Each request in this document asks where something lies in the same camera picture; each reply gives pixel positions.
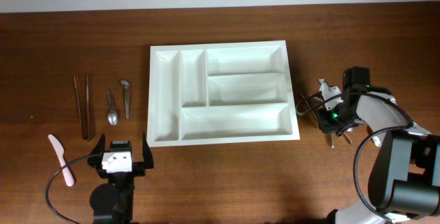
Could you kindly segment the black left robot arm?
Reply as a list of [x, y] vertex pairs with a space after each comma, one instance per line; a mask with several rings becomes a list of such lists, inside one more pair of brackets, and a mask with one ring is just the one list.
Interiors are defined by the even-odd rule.
[[107, 182], [96, 187], [89, 198], [94, 223], [130, 223], [133, 220], [134, 179], [154, 168], [146, 135], [142, 135], [143, 160], [133, 161], [130, 141], [113, 141], [105, 150], [102, 135], [90, 153], [87, 163]]

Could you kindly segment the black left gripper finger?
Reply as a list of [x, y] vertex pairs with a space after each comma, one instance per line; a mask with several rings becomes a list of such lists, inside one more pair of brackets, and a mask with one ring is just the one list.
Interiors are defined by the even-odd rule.
[[102, 134], [100, 136], [98, 143], [90, 153], [91, 157], [87, 159], [88, 165], [101, 166], [104, 152], [105, 152], [105, 134]]
[[143, 132], [143, 134], [142, 134], [142, 156], [144, 159], [144, 168], [145, 169], [153, 169], [154, 168], [153, 154], [152, 154], [151, 149], [148, 145], [145, 132]]

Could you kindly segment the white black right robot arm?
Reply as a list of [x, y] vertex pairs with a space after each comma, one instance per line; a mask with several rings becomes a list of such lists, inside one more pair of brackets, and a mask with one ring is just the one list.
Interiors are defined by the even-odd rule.
[[353, 159], [356, 190], [362, 149], [368, 141], [379, 147], [368, 192], [359, 193], [355, 204], [330, 212], [326, 223], [398, 223], [438, 216], [439, 136], [413, 121], [387, 88], [371, 85], [367, 68], [345, 70], [342, 89], [324, 79], [319, 83], [314, 97], [323, 133], [341, 136], [361, 124], [371, 129]]

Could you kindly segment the metal fork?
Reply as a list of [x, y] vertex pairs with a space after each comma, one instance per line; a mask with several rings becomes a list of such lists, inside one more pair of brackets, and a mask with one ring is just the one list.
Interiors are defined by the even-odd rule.
[[[305, 96], [304, 96], [303, 94], [300, 94], [300, 96], [303, 98], [302, 100], [303, 100], [304, 103], [307, 105], [307, 108], [310, 109], [311, 106], [310, 106], [308, 100], [305, 99]], [[316, 114], [315, 114], [313, 111], [308, 112], [308, 114], [309, 114], [311, 117], [313, 117], [313, 122], [314, 122], [316, 128], [319, 129], [319, 126], [318, 126], [318, 119], [317, 119]]]
[[347, 132], [343, 133], [343, 136], [349, 144], [353, 144], [353, 141], [351, 140]]

